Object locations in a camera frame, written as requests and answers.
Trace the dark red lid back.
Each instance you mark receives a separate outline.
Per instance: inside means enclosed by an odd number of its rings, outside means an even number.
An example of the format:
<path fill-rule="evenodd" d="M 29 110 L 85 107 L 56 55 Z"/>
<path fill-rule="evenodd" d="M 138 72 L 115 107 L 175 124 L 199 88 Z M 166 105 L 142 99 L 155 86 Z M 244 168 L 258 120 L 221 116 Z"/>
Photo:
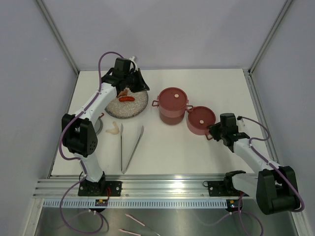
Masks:
<path fill-rule="evenodd" d="M 167 111 L 179 111 L 189 103 L 186 93 L 176 87 L 169 87 L 162 90 L 157 100 L 159 106 Z"/>

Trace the pink lunch container with handle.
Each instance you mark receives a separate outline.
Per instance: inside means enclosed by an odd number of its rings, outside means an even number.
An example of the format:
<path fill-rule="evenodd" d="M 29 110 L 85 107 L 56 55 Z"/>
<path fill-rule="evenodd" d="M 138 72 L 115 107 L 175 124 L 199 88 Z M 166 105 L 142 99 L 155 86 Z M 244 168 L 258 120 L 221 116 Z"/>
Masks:
<path fill-rule="evenodd" d="M 205 136 L 206 139 L 212 140 L 209 127 L 216 122 L 215 113 L 205 106 L 194 106 L 186 109 L 188 113 L 187 127 L 195 135 Z"/>

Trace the grey glass pot lid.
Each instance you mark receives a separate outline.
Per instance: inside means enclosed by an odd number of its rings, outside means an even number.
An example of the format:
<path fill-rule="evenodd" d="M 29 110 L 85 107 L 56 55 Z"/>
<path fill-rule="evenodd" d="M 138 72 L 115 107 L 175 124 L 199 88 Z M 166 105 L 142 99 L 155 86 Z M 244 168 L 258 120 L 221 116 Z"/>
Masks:
<path fill-rule="evenodd" d="M 103 122 L 101 120 L 101 118 L 104 116 L 104 113 L 101 113 L 101 115 L 98 117 L 98 119 L 96 120 L 94 129 L 95 129 L 95 133 L 98 135 L 102 129 L 103 129 Z"/>

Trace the metal tongs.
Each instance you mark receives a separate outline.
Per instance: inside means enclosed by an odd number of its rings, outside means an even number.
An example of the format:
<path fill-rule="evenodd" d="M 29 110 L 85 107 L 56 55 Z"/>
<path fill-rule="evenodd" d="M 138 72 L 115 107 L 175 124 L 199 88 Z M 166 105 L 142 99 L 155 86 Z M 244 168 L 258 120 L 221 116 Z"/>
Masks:
<path fill-rule="evenodd" d="M 120 164 L 121 173 L 126 174 L 133 156 L 136 153 L 140 140 L 144 134 L 144 126 L 138 127 L 136 129 L 127 129 L 124 131 L 124 125 L 121 124 L 120 127 Z"/>

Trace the dark red lunch container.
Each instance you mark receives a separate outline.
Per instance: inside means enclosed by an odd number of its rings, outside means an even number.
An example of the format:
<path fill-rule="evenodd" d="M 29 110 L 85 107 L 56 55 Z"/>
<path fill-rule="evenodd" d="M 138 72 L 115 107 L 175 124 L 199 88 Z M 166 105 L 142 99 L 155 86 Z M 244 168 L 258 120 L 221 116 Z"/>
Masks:
<path fill-rule="evenodd" d="M 168 124 L 168 125 L 176 125 L 176 124 L 179 124 L 183 119 L 184 119 L 184 116 L 185 114 L 182 114 L 181 116 L 179 117 L 175 117 L 175 118 L 170 118 L 170 117 L 167 117 L 165 115 L 163 115 L 162 113 L 159 114 L 159 117 L 160 119 Z"/>

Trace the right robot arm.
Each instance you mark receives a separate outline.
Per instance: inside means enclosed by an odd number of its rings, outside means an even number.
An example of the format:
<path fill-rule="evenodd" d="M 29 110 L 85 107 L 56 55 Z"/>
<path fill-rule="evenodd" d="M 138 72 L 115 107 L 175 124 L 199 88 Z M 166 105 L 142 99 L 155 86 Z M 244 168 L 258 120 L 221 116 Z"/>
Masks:
<path fill-rule="evenodd" d="M 247 194 L 266 215 L 283 211 L 299 212 L 304 209 L 305 204 L 298 193 L 295 172 L 290 166 L 281 166 L 264 157 L 253 145 L 253 138 L 245 132 L 239 132 L 237 125 L 217 123 L 209 127 L 209 133 L 217 142 L 223 141 L 256 174 L 251 177 L 244 171 L 227 173 L 223 183 L 227 194 L 234 195 L 238 191 Z"/>

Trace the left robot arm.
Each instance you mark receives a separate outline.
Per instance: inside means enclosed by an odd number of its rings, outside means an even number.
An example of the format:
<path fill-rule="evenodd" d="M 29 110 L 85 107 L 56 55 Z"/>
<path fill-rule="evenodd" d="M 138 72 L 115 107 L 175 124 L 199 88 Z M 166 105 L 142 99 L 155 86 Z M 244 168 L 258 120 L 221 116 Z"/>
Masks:
<path fill-rule="evenodd" d="M 99 87 L 76 113 L 62 117 L 59 153 L 64 160 L 77 160 L 83 170 L 80 186 L 100 196 L 106 191 L 105 173 L 97 160 L 98 139 L 95 123 L 105 107 L 124 89 L 131 92 L 148 91 L 140 69 L 122 72 L 111 68 L 104 76 L 99 73 Z"/>

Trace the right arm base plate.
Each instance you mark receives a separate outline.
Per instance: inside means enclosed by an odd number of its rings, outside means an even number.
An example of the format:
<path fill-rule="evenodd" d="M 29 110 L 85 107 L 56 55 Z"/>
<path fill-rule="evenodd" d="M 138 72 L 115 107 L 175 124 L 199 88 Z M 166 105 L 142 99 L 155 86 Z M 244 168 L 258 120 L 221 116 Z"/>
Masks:
<path fill-rule="evenodd" d="M 222 181 L 203 181 L 202 185 L 208 189 L 210 197 L 240 197 L 240 191 L 231 184 Z"/>

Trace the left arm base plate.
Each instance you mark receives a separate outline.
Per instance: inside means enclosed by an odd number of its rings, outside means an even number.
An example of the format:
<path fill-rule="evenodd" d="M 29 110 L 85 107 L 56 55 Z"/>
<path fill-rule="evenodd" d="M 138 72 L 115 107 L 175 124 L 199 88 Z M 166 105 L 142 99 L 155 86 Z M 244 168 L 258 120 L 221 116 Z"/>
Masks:
<path fill-rule="evenodd" d="M 78 196 L 80 197 L 119 197 L 121 195 L 121 181 L 83 181 L 79 185 Z"/>

